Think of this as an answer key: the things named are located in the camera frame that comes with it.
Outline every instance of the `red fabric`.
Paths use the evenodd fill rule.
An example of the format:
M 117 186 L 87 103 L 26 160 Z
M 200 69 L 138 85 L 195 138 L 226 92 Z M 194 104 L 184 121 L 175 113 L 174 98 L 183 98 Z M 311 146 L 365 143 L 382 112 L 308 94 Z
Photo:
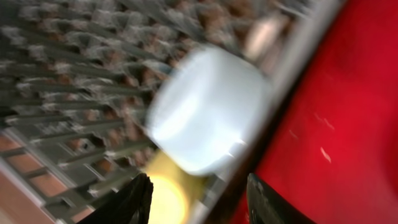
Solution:
M 256 170 L 317 223 L 398 223 L 397 9 L 346 4 Z

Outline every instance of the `red cloth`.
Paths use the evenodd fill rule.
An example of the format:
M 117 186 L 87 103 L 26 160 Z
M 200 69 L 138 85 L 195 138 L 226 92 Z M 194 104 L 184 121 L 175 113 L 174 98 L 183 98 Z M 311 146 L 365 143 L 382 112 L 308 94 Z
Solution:
M 346 4 L 256 170 L 317 223 L 398 223 L 397 9 Z

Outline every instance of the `yellow object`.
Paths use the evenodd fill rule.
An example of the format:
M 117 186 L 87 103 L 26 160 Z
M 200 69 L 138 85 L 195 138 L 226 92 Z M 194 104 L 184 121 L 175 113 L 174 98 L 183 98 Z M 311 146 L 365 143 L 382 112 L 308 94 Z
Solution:
M 202 195 L 205 179 L 187 174 L 161 151 L 145 172 L 154 183 L 149 224 L 185 223 L 192 203 Z

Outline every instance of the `white container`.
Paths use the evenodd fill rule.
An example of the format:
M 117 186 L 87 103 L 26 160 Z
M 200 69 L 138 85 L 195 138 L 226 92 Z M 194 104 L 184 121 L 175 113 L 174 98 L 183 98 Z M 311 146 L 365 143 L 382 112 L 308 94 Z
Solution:
M 244 154 L 268 116 L 271 84 L 213 46 L 189 54 L 152 102 L 148 136 L 183 170 L 208 175 Z

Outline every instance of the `red surface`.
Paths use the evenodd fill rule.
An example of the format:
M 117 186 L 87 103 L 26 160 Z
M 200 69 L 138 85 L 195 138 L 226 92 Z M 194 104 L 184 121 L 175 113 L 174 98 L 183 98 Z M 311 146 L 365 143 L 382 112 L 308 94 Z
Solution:
M 397 9 L 347 3 L 256 170 L 317 223 L 398 223 Z

